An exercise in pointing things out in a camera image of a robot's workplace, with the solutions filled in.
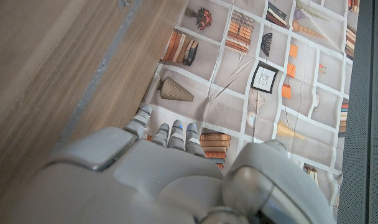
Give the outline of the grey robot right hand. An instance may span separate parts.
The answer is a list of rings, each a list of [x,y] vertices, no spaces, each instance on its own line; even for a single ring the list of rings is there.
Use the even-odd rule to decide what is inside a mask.
[[[333,223],[328,201],[276,140],[251,142],[226,174],[195,124],[162,124],[152,108],[51,155],[9,204],[4,223]]]

